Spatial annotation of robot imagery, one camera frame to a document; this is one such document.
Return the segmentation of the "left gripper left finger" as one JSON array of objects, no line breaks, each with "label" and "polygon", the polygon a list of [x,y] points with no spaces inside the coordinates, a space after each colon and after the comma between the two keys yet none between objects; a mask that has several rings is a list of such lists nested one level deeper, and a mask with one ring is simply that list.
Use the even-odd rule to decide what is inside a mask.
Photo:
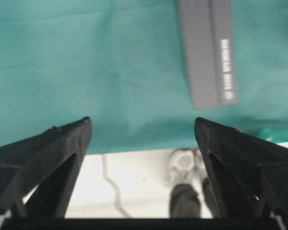
[{"label": "left gripper left finger", "polygon": [[92,138],[85,117],[0,147],[0,214],[63,218]]}]

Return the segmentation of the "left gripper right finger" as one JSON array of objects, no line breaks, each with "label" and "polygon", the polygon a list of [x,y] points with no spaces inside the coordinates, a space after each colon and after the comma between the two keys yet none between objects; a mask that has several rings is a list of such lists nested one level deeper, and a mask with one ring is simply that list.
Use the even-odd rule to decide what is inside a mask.
[{"label": "left gripper right finger", "polygon": [[194,132],[220,216],[259,216],[268,206],[288,219],[288,148],[201,117]]}]

